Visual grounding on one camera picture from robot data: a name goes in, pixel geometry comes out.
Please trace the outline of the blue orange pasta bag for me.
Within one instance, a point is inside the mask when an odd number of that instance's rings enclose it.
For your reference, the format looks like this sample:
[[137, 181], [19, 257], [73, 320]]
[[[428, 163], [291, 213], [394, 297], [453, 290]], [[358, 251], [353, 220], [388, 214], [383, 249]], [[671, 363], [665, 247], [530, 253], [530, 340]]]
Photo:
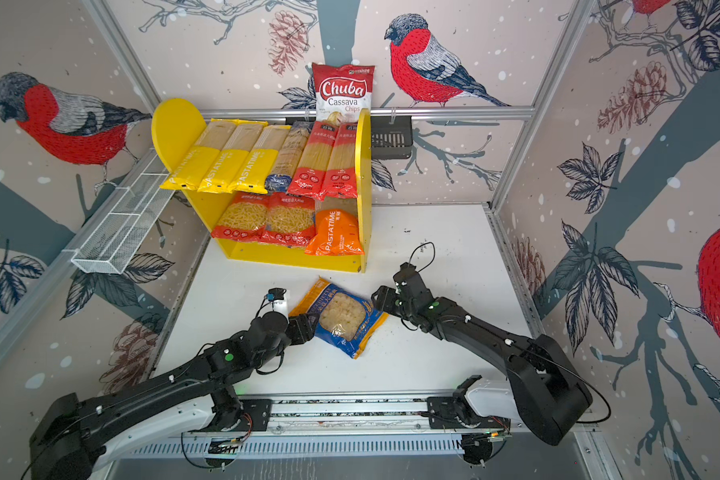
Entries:
[[372, 335], [388, 318], [369, 299], [325, 278], [319, 278], [290, 312], [291, 316], [302, 314], [316, 317], [315, 335], [352, 359], [364, 352]]

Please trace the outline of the orange macaroni bag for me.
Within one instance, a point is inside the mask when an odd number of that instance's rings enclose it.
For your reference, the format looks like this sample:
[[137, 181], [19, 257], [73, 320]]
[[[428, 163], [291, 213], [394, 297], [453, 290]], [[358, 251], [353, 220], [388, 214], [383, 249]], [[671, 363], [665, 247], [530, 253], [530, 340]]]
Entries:
[[312, 256], [363, 255], [357, 203], [354, 199], [326, 198], [317, 203], [315, 236], [305, 248]]

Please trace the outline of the red short pasta bag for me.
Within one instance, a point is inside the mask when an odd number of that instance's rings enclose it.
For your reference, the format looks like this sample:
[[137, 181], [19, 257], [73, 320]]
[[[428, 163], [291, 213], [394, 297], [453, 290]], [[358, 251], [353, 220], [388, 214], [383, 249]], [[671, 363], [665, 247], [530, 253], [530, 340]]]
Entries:
[[315, 201], [276, 192], [270, 196], [260, 241], [285, 247], [306, 247], [316, 234]]

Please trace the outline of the red macaroni bag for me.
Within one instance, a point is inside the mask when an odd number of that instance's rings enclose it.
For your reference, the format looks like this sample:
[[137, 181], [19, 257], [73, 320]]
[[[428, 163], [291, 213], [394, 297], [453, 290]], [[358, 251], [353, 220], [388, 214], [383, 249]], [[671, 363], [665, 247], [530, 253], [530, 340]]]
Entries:
[[258, 242], [266, 226], [269, 202], [267, 195], [236, 192], [212, 230], [212, 237]]

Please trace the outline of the red spaghetti bag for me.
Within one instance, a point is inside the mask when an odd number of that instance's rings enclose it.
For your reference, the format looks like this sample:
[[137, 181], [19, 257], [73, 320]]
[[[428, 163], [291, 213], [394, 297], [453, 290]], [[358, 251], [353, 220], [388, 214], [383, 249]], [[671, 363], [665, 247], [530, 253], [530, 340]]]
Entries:
[[323, 198], [354, 199], [357, 197], [355, 147], [358, 125], [343, 124], [333, 146], [321, 187]]
[[312, 127], [287, 193], [322, 200], [323, 182], [339, 127], [316, 121]]

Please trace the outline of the blue spaghetti bag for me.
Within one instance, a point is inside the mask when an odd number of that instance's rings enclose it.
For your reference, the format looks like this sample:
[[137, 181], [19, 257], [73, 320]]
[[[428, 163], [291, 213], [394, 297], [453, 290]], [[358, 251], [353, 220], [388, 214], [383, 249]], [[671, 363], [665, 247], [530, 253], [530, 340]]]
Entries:
[[311, 134], [312, 126], [313, 123], [307, 121], [297, 121], [291, 126], [265, 180], [265, 187], [269, 193], [285, 193], [288, 190]]

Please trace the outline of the yellow Pastatime spaghetti bag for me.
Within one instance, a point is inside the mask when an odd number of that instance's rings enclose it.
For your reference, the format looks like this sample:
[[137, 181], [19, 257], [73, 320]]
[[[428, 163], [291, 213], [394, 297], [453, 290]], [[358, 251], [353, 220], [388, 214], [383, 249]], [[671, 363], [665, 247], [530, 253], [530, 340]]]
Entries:
[[189, 148], [179, 166], [160, 185], [163, 190], [198, 191], [207, 171], [236, 130], [237, 120], [212, 120]]
[[228, 193], [232, 191], [232, 182], [253, 149], [263, 129], [268, 125], [263, 121], [224, 120], [234, 125], [229, 139], [224, 143], [219, 156], [206, 172], [197, 189], [205, 193]]
[[289, 125], [271, 125], [262, 130], [259, 138], [249, 152], [240, 169], [230, 182], [228, 192], [242, 191], [266, 195], [265, 183], [279, 151], [283, 146], [291, 127]]

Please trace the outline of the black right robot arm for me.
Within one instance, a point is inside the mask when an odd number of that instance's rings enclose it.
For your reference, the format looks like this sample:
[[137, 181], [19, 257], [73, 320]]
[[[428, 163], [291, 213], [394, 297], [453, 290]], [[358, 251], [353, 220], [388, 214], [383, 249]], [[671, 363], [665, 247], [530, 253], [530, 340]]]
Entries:
[[373, 306], [497, 368], [509, 380], [520, 420], [541, 441], [559, 444], [592, 405], [585, 380], [551, 337], [510, 333], [433, 296], [411, 263], [401, 264], [393, 280], [393, 288], [381, 286], [371, 296]]

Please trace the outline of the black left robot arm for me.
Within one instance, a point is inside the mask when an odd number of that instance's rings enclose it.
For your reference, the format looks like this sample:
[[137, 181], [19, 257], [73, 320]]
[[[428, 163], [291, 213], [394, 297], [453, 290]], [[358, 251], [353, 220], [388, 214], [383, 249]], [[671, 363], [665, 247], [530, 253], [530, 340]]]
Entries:
[[268, 424], [271, 404], [243, 403], [236, 384], [262, 374], [289, 346], [310, 341], [315, 315], [269, 311], [249, 327], [205, 344], [184, 364], [136, 386], [81, 400], [55, 400], [29, 440], [26, 474], [34, 479], [87, 479], [95, 471], [162, 438], [231, 432], [237, 443]]

